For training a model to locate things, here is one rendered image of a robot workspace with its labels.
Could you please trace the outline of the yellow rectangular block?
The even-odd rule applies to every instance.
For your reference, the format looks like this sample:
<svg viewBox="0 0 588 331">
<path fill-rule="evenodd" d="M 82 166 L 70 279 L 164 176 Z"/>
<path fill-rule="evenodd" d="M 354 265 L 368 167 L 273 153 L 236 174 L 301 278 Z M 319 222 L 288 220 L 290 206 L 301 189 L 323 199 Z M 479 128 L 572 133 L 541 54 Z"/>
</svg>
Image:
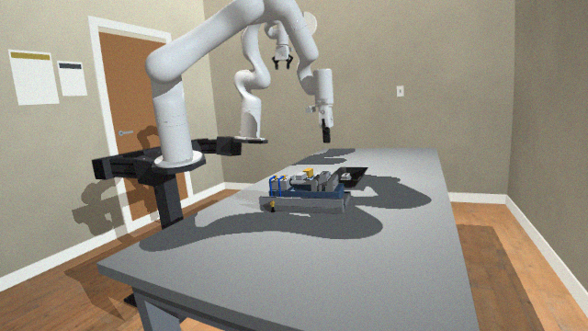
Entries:
<svg viewBox="0 0 588 331">
<path fill-rule="evenodd" d="M 313 176 L 313 168 L 306 168 L 303 172 L 307 172 L 307 177 L 310 178 Z"/>
</svg>

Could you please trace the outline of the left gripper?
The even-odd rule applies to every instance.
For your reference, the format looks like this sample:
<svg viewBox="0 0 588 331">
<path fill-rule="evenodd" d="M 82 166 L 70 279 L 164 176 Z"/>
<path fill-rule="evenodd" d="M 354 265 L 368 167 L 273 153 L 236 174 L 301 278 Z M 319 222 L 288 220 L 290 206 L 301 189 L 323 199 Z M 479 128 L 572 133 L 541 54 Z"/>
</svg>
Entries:
<svg viewBox="0 0 588 331">
<path fill-rule="evenodd" d="M 290 57 L 290 59 L 289 59 L 289 57 Z M 278 70 L 277 63 L 279 61 L 287 61 L 287 69 L 289 69 L 289 64 L 292 62 L 293 57 L 291 55 L 289 55 L 288 46 L 287 45 L 277 45 L 275 56 L 272 58 L 272 60 L 275 63 L 276 70 Z"/>
</svg>

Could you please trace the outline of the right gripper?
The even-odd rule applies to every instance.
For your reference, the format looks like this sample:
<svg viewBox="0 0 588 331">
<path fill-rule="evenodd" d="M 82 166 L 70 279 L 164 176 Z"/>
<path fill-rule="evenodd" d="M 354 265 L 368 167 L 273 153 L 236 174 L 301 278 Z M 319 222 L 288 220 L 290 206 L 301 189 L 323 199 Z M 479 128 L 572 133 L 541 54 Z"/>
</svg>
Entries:
<svg viewBox="0 0 588 331">
<path fill-rule="evenodd" d="M 330 143 L 331 142 L 330 128 L 333 127 L 334 122 L 333 122 L 332 108 L 330 106 L 332 106 L 332 105 L 318 106 L 319 107 L 319 125 L 320 125 L 320 128 L 322 129 L 323 143 Z"/>
</svg>

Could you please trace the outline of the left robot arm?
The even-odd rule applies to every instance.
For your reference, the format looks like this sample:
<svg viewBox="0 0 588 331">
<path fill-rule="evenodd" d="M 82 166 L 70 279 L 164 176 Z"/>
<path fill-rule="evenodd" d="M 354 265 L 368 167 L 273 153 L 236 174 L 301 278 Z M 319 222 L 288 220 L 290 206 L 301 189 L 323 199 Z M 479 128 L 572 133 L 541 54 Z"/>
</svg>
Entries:
<svg viewBox="0 0 588 331">
<path fill-rule="evenodd" d="M 266 22 L 264 31 L 276 45 L 288 46 L 288 34 L 279 20 Z M 261 99 L 252 95 L 251 89 L 265 89 L 270 85 L 270 74 L 262 61 L 258 47 L 258 30 L 262 24 L 251 25 L 241 35 L 243 55 L 254 69 L 238 71 L 233 79 L 242 98 L 241 137 L 234 139 L 263 141 L 260 138 Z M 271 28 L 277 25 L 277 27 Z M 270 28 L 270 29 L 269 29 Z M 269 30 L 268 30 L 269 29 Z"/>
</svg>

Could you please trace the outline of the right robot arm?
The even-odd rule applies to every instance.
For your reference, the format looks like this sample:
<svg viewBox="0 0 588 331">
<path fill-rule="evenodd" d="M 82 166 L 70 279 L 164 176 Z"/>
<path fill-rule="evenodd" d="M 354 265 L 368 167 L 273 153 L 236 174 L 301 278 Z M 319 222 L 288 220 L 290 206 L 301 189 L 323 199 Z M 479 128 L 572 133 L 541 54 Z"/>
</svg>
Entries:
<svg viewBox="0 0 588 331">
<path fill-rule="evenodd" d="M 154 160 L 156 166 L 188 166 L 202 158 L 201 152 L 192 150 L 181 74 L 246 27 L 276 20 L 299 56 L 297 76 L 305 93 L 315 95 L 315 105 L 334 103 L 332 70 L 318 69 L 311 74 L 309 64 L 319 53 L 296 1 L 233 0 L 185 35 L 150 53 L 145 61 L 162 150 L 162 156 Z M 318 106 L 305 108 L 306 113 L 315 112 Z"/>
</svg>

